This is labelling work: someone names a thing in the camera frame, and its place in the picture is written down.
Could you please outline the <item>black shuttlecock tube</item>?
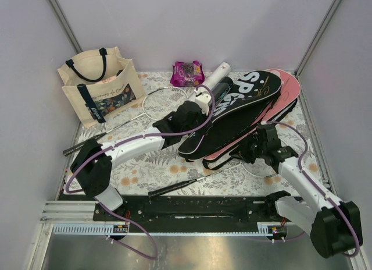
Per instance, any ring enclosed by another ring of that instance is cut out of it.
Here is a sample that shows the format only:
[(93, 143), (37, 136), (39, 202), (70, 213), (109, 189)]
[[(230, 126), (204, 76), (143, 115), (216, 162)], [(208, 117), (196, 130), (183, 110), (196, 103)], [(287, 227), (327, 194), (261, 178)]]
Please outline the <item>black shuttlecock tube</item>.
[(233, 80), (226, 76), (222, 78), (213, 88), (212, 94), (215, 102), (220, 101), (228, 93), (233, 85)]

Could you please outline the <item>black racket cover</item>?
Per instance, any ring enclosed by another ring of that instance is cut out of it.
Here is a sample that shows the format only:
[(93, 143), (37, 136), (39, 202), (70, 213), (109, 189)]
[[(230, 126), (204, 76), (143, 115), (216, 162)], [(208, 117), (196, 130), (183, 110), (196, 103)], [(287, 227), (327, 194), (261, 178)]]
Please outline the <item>black racket cover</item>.
[(187, 162), (202, 160), (206, 169), (220, 167), (232, 159), (231, 152), (216, 162), (203, 158), (213, 154), (264, 122), (264, 115), (280, 96), (281, 79), (267, 70), (243, 74), (219, 102), (212, 116), (212, 127), (205, 133), (190, 134), (179, 146), (178, 155)]

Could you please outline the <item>white shuttlecock tube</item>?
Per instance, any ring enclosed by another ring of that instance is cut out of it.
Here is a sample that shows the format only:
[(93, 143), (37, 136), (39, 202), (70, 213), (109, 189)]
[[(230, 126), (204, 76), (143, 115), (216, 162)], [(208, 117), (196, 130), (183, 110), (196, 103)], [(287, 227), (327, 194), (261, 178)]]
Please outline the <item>white shuttlecock tube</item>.
[[(202, 83), (204, 86), (208, 87), (210, 90), (218, 84), (218, 82), (226, 77), (231, 71), (231, 66), (227, 62), (223, 62), (219, 65), (217, 69), (212, 72), (212, 74)], [(191, 95), (187, 98), (188, 101), (195, 101), (195, 98), (202, 93), (206, 93), (207, 90), (201, 85), (197, 86)]]

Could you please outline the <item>pink racket cover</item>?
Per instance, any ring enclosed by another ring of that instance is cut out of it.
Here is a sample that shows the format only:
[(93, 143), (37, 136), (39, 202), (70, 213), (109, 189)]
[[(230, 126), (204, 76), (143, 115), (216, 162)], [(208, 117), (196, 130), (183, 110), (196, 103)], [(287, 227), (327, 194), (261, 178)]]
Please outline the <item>pink racket cover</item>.
[[(264, 115), (262, 121), (281, 120), (288, 112), (291, 112), (296, 105), (297, 97), (301, 91), (301, 86), (292, 74), (284, 70), (267, 69), (267, 71), (277, 75), (282, 81), (282, 86), (279, 98), (273, 107)], [(254, 134), (255, 130), (256, 128), (252, 129), (247, 134), (236, 139), (221, 150), (204, 157), (203, 160), (207, 162), (216, 162), (221, 160), (223, 156), (228, 156), (228, 153), (234, 150), (240, 141), (250, 134)]]

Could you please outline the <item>white frame racket black handle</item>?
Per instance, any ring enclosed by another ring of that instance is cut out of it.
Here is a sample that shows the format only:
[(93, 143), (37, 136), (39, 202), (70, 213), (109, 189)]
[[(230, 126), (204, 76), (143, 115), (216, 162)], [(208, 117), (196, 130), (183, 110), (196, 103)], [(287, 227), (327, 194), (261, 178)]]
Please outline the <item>white frame racket black handle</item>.
[(277, 173), (273, 173), (273, 174), (270, 174), (270, 175), (267, 175), (267, 176), (259, 176), (259, 175), (256, 175), (256, 174), (253, 174), (252, 172), (248, 171), (246, 168), (245, 168), (245, 164), (243, 164), (242, 162), (239, 162), (238, 164), (235, 164), (231, 167), (228, 167), (228, 168), (224, 168), (223, 167), (225, 166), (226, 164), (220, 164), (220, 167), (215, 167), (214, 169), (211, 169), (213, 171), (213, 173), (210, 173), (208, 175), (204, 175), (204, 176), (201, 176), (201, 177), (198, 177), (196, 179), (188, 179), (188, 180), (183, 180), (182, 182), (178, 182), (178, 183), (174, 183), (174, 184), (171, 184), (169, 186), (166, 186), (166, 187), (163, 187), (163, 188), (159, 188), (159, 189), (156, 189), (156, 190), (152, 190), (152, 191), (149, 191), (148, 192), (148, 198), (150, 200), (152, 199), (155, 199), (156, 197), (159, 197), (159, 196), (162, 196), (164, 194), (167, 194), (169, 192), (172, 192), (172, 191), (176, 191), (176, 190), (179, 190), (179, 189), (183, 189), (191, 184), (194, 184), (196, 182), (200, 182), (201, 180), (204, 180), (210, 176), (214, 176), (216, 174), (219, 174), (219, 173), (222, 173), (222, 172), (225, 172), (225, 171), (228, 171), (228, 170), (232, 170), (232, 169), (235, 169), (239, 166), (243, 167), (244, 170), (249, 174), (249, 175), (252, 175), (254, 177), (262, 177), (262, 178), (267, 178), (267, 177), (274, 177), (274, 176), (277, 176)]

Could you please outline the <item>black frame badminton racket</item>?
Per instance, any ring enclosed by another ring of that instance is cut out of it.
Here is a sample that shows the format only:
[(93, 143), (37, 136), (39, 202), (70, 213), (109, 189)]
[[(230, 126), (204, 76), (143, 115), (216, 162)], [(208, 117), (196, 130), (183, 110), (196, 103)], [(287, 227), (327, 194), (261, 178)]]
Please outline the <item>black frame badminton racket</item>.
[(163, 87), (151, 91), (137, 104), (139, 108), (137, 114), (133, 115), (129, 111), (122, 111), (101, 126), (96, 125), (88, 129), (83, 127), (77, 137), (76, 144), (64, 150), (63, 155), (67, 157), (77, 152), (85, 141), (99, 140), (142, 116), (152, 121), (160, 120), (175, 111), (187, 98), (186, 91), (177, 87)]

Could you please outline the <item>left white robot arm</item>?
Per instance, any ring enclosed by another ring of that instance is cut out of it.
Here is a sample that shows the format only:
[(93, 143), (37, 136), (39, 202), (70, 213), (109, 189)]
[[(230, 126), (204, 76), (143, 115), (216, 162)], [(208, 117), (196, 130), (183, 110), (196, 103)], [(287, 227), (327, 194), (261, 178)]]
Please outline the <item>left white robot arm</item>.
[(126, 215), (126, 206), (110, 183), (112, 171), (140, 155), (169, 148), (185, 135), (204, 128), (210, 122), (214, 106), (213, 93), (205, 86), (191, 95), (176, 87), (152, 91), (142, 102), (142, 113), (153, 123), (121, 140), (86, 141), (70, 167), (72, 175), (66, 183), (66, 192), (74, 194), (70, 185), (77, 181), (80, 192), (99, 201), (112, 220), (121, 220)]

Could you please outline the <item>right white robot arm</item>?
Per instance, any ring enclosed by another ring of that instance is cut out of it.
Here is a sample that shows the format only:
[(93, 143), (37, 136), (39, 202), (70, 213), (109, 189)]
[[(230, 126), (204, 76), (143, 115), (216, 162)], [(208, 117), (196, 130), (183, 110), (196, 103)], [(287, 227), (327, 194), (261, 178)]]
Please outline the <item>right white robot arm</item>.
[(271, 221), (286, 218), (310, 236), (313, 247), (323, 257), (336, 254), (355, 257), (363, 244), (360, 210), (350, 201), (333, 194), (302, 166), (303, 156), (292, 147), (283, 146), (278, 138), (276, 122), (259, 125), (231, 153), (246, 163), (263, 159), (265, 164), (286, 179), (299, 193), (302, 202), (285, 191), (270, 195), (265, 216)]

